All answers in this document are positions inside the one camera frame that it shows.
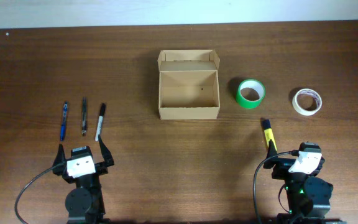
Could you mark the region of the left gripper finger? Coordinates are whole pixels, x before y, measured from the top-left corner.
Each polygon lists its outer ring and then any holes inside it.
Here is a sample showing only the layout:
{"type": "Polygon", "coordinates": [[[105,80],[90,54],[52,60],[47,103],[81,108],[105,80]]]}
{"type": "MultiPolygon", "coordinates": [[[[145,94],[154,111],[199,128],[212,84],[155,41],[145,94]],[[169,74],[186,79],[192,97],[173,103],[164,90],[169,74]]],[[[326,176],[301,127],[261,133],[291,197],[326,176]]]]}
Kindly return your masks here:
{"type": "Polygon", "coordinates": [[[55,156],[53,166],[64,166],[66,164],[65,151],[62,144],[58,145],[57,155],[55,156]]]}
{"type": "Polygon", "coordinates": [[[106,145],[103,143],[103,140],[101,138],[101,135],[98,135],[98,142],[101,150],[101,155],[104,159],[104,163],[106,167],[113,166],[114,165],[114,159],[112,157],[111,151],[106,147],[106,145]]]}

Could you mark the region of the yellow highlighter marker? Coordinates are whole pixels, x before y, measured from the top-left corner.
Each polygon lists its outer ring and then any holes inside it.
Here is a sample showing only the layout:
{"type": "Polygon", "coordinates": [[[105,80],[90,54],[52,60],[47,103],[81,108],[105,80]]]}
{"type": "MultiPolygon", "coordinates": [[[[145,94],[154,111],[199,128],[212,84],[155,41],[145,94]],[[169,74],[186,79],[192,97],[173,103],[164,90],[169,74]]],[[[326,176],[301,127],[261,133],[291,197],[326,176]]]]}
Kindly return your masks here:
{"type": "Polygon", "coordinates": [[[277,146],[275,143],[275,138],[273,135],[273,130],[270,124],[270,120],[269,119],[263,119],[262,120],[262,129],[264,132],[264,136],[265,136],[265,141],[267,144],[267,148],[269,151],[274,150],[275,152],[277,152],[277,146]]]}

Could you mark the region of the blue pen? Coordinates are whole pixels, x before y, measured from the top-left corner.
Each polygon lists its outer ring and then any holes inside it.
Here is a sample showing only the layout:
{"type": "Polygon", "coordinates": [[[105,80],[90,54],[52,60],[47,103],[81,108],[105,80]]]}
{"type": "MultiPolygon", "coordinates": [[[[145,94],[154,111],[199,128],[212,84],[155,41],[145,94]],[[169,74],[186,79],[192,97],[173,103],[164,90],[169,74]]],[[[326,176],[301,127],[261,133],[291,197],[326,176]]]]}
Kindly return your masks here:
{"type": "Polygon", "coordinates": [[[66,126],[67,126],[67,114],[68,114],[68,102],[64,102],[63,104],[63,114],[62,114],[62,123],[60,127],[60,140],[63,141],[65,139],[66,126]]]}

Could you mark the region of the black and white marker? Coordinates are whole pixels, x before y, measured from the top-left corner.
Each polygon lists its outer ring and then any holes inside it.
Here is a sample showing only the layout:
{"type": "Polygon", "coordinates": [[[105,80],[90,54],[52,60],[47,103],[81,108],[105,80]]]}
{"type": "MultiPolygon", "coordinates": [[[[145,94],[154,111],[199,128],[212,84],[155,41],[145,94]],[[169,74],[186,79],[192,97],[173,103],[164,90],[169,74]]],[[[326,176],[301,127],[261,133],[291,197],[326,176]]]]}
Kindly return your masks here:
{"type": "Polygon", "coordinates": [[[99,116],[98,116],[98,123],[97,123],[97,127],[96,127],[95,139],[94,139],[95,141],[99,141],[99,136],[101,135],[102,128],[103,128],[103,120],[104,120],[105,111],[106,111],[106,104],[102,103],[101,107],[100,107],[100,111],[99,111],[99,116]]]}

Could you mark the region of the black pen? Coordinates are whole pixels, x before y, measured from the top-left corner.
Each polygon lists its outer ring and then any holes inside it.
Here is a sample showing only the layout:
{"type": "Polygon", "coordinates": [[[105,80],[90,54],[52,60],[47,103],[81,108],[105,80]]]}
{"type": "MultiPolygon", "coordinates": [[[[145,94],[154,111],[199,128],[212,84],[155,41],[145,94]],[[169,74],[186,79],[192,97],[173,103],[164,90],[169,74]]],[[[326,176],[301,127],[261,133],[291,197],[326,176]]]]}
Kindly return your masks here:
{"type": "Polygon", "coordinates": [[[81,120],[81,135],[85,136],[86,132],[87,132],[87,102],[86,102],[86,97],[83,97],[82,99],[82,120],[81,120]]]}

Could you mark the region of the green tape roll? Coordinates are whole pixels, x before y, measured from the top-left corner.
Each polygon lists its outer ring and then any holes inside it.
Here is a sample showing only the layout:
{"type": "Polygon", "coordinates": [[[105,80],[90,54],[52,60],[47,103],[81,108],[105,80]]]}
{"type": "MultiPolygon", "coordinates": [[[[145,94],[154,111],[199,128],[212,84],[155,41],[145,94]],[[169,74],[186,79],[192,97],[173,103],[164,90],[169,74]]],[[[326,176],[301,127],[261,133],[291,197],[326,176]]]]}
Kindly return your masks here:
{"type": "Polygon", "coordinates": [[[266,94],[265,87],[260,81],[255,79],[246,79],[239,84],[236,93],[236,101],[241,107],[245,109],[254,109],[261,104],[262,100],[265,97],[265,94],[266,94]],[[248,100],[242,94],[242,90],[244,89],[253,90],[258,95],[258,98],[256,100],[248,100]]]}

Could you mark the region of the cardboard box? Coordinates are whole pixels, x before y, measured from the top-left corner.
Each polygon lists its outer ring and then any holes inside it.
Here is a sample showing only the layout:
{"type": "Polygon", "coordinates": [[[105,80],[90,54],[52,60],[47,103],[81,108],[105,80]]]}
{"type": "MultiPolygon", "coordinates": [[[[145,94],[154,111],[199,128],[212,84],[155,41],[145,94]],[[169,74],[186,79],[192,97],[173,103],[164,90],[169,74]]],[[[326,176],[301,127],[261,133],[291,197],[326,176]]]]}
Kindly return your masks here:
{"type": "Polygon", "coordinates": [[[161,50],[157,62],[161,120],[218,117],[220,58],[215,50],[161,50]]]}

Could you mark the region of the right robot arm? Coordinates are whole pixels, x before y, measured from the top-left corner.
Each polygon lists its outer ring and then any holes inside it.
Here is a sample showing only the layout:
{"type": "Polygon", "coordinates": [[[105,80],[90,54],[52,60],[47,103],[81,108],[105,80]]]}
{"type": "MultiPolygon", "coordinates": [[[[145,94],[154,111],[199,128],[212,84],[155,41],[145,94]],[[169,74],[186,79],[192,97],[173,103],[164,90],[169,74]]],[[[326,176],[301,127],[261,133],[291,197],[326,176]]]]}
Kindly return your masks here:
{"type": "Polygon", "coordinates": [[[287,194],[288,210],[279,213],[275,223],[343,223],[340,219],[327,219],[331,209],[329,202],[333,184],[317,177],[325,159],[321,148],[314,143],[303,142],[298,150],[288,151],[294,158],[282,158],[274,142],[268,142],[268,153],[263,168],[272,169],[272,178],[283,180],[280,190],[287,194]]]}

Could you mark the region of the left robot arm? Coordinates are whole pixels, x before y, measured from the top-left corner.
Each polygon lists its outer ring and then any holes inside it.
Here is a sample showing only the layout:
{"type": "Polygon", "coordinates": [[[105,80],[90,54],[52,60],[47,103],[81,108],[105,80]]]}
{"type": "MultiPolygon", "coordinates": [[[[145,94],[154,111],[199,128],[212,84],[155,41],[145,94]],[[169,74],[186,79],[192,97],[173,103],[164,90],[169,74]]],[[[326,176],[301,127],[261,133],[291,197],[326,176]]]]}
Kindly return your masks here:
{"type": "Polygon", "coordinates": [[[58,146],[52,172],[61,176],[67,183],[76,185],[65,199],[68,223],[111,222],[110,219],[104,217],[106,211],[99,177],[108,173],[108,167],[114,165],[114,159],[101,136],[97,139],[103,157],[103,161],[99,163],[94,162],[88,146],[73,149],[68,159],[65,157],[63,145],[58,146]]]}

